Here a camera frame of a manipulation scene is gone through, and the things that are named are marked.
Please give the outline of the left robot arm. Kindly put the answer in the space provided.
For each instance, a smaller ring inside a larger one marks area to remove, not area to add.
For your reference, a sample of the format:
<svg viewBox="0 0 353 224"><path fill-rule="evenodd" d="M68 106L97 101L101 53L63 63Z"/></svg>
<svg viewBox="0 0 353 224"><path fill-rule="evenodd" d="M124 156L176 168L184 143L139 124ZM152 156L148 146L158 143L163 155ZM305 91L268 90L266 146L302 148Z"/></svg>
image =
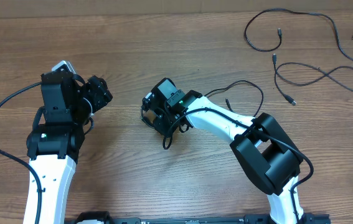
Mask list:
<svg viewBox="0 0 353 224"><path fill-rule="evenodd" d="M44 105L28 135L27 155L35 171L30 184L40 184L40 197L29 189L24 223L63 223L70 184L85 140L83 130L92 114L106 106L112 95L106 81L92 76L87 81L65 70L41 76Z"/></svg>

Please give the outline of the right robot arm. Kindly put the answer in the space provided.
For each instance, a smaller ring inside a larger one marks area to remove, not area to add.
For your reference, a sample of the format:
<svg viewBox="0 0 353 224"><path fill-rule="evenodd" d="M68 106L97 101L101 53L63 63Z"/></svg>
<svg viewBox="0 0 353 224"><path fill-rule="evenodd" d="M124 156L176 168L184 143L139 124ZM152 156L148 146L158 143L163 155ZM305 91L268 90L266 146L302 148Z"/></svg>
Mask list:
<svg viewBox="0 0 353 224"><path fill-rule="evenodd" d="M169 78L142 99L141 111L154 113L152 121L142 120L164 136L165 149L182 126L206 130L226 141L248 179L267 195L271 222L302 223L295 188L303 156L274 117L234 113L197 91L184 93Z"/></svg>

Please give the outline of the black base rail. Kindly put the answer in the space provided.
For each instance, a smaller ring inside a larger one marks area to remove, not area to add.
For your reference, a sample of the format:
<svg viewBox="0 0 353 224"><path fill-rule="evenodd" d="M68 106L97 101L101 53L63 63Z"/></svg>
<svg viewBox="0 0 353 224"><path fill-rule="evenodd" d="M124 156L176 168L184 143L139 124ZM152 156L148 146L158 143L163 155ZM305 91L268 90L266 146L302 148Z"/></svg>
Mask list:
<svg viewBox="0 0 353 224"><path fill-rule="evenodd" d="M271 224L275 223L270 215L250 214L243 217L207 217L207 218L111 218L109 212L84 212L76 219L66 219L66 224L111 223L111 224Z"/></svg>

